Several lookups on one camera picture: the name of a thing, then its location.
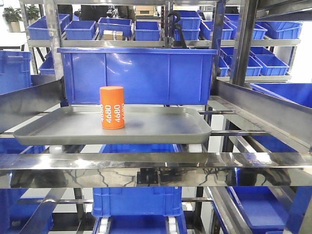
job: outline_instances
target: reflective steel surface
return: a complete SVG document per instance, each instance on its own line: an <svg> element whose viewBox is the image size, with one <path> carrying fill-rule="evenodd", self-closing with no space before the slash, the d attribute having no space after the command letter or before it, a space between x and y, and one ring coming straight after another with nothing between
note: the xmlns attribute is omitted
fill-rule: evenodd
<svg viewBox="0 0 312 234"><path fill-rule="evenodd" d="M310 153L0 155L0 187L310 186L311 156ZM235 168L244 169L236 173Z"/></svg>

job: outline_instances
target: shelving unit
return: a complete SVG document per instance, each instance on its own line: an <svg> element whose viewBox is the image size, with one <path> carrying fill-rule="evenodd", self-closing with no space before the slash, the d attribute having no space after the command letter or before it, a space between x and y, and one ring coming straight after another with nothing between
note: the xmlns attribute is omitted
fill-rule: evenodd
<svg viewBox="0 0 312 234"><path fill-rule="evenodd" d="M47 114L45 111L54 105L64 101L63 67L59 47L163 47L179 46L178 42L172 41L170 28L172 23L165 22L165 40L156 42L141 41L67 41L61 38L58 30L56 4L113 4L122 5L124 0L20 0L24 14L24 4L44 4L47 14L48 27L50 29L49 41L29 40L30 51L33 47L51 47L55 58L56 79L50 83L35 86L27 90L20 90L8 95L0 96L0 137L13 137L12 132L7 130L34 117ZM214 34L211 41L188 41L190 47L208 46L219 50L220 46L234 46L237 59L233 61L231 77L217 78L217 66L214 66L212 76L212 96L205 106L205 120L211 125L213 115L223 115L225 127L223 130L213 131L211 136L223 137L219 153L208 153L208 144L202 144L201 153L192 153L192 146L184 145L184 153L139 153L135 155L123 154L82 154L84 145L64 147L59 154L49 154L49 150L35 155L0 155L0 187L11 188L14 186L25 188L53 187L44 200L36 200L40 205L30 221L20 233L40 233L40 225L45 223L57 204L76 204L78 214L56 214L55 230L81 231L92 230L95 219L90 213L84 211L84 205L92 201L83 199L82 189L88 187L103 187L104 178L112 180L105 182L106 186L125 186L125 176L131 177L132 181L126 186L140 186L138 172L148 168L154 170L157 175L153 186L196 186L197 192L194 198L184 198L184 201L195 202L193 212L185 212L187 224L195 233L205 233L201 221L201 203L212 202L215 207L212 222L213 233L220 229L221 222L224 231L237 234L251 234L246 221L238 214L238 210L226 191L226 186L237 186L245 179L254 178L254 183L248 186L271 186L271 191L285 207L296 205L294 192L289 186L312 186L312 109L286 102L262 93L244 88L249 81L282 81L291 76L270 77L246 77L247 57L250 45L252 46L291 46L296 47L299 39L292 40L251 40L251 32L254 27L255 15L263 13L261 19L269 20L269 17L294 14L294 9L310 9L311 0L283 1L283 0L241 0L240 24L242 31L234 40L221 41L221 31L226 1L211 0L131 0L130 5L163 5L166 15L172 10L173 4L181 5L215 5ZM298 153L272 153L251 136L271 135L292 147ZM240 153L232 153L234 145ZM231 178L234 170L247 169L248 175L240 178ZM14 184L13 176L25 179L23 184ZM36 183L36 176L48 178L47 183ZM203 197L203 186L209 197ZM75 200L62 200L64 188L74 188ZM308 219L312 213L312 201L309 201L302 210L306 216L302 218L302 230L310 227ZM290 209L290 219L285 230L293 230L293 211Z"/></svg>

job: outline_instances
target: green plant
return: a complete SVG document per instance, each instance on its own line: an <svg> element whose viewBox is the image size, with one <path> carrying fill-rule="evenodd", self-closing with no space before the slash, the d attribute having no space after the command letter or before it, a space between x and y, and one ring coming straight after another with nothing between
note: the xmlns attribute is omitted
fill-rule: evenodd
<svg viewBox="0 0 312 234"><path fill-rule="evenodd" d="M40 11L36 6L27 6L26 12L29 20L37 20L39 18Z"/></svg>
<svg viewBox="0 0 312 234"><path fill-rule="evenodd" d="M8 23L21 21L20 8L6 7L3 11L3 17Z"/></svg>

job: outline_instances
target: bin handle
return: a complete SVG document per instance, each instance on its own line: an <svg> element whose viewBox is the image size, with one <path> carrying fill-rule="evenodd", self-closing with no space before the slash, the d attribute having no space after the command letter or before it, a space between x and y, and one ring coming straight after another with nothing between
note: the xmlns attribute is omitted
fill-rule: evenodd
<svg viewBox="0 0 312 234"><path fill-rule="evenodd" d="M24 62L24 57L23 56L8 56L7 57L7 63L22 63Z"/></svg>
<svg viewBox="0 0 312 234"><path fill-rule="evenodd" d="M185 43L185 39L184 39L183 31L182 31L182 26L181 26L181 24L178 23L181 19L180 13L178 11L172 11L169 13L168 17L170 17L170 16L176 16L175 29L177 29L179 34L180 34L182 48L188 49L188 47L186 46L186 43Z"/></svg>

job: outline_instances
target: tray rim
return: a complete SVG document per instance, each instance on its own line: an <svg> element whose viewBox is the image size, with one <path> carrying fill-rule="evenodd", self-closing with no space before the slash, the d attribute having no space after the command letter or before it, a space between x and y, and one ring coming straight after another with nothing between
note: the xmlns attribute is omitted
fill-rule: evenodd
<svg viewBox="0 0 312 234"><path fill-rule="evenodd" d="M58 108L50 113L48 113L45 116L42 116L39 119L36 119L32 121L31 123L15 130L13 132L14 137L21 143L25 145L42 145L42 144L47 144L47 145L60 145L61 143L55 144L52 141L58 141L58 138L70 138L70 137L75 137L75 138L85 138L85 142L81 139L72 139L70 142L75 141L76 143L70 143L70 144L139 144L138 141L134 141L133 143L130 143L128 141L124 142L125 140L122 140L122 138L125 137L148 137L150 140L147 139L142 139L142 144L152 144L152 143L159 143L159 144L199 144L203 143L204 141L199 141L199 140L156 140L155 138L159 137L182 137L182 138L187 138L187 137L199 137L199 138L206 138L210 136L212 129L208 125L208 123L204 120L204 118L201 117L201 115L197 112L197 110L192 109L192 108L185 108L185 107L153 107L153 106L139 106L139 105L125 105L125 110L128 111L130 110L135 110L132 112L144 112L146 113L146 110L157 110L156 113L167 113L167 114L185 114L185 115L191 115L193 119L195 120L195 124L201 129L201 133L189 133L189 134L166 134L166 135L109 135L107 138L112 138L112 137L119 137L119 141L116 143L112 143L111 140L103 140L102 143L96 143L98 140L96 138L101 137L100 135L94 135L94 136L82 136L82 135L71 135L71 136L37 136L34 135L36 131L31 131L34 129L34 125L37 126L37 131L40 131L45 125L47 124L52 124L53 122L57 121L58 119L61 119L62 116L59 114L68 114L68 113L99 113L100 110L100 105L72 105L72 106L67 106L67 107L61 107Z"/></svg>

